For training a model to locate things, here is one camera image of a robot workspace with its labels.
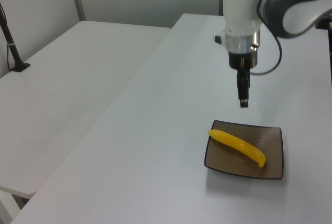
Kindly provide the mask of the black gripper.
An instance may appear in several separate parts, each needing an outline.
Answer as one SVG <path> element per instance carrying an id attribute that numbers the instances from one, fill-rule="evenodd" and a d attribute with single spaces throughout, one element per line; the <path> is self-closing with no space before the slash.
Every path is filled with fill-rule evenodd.
<path id="1" fill-rule="evenodd" d="M 245 69 L 254 68 L 257 65 L 257 50 L 249 53 L 228 52 L 229 65 L 237 71 L 238 98 L 241 108 L 248 108 L 249 89 L 250 89 L 250 71 Z"/>

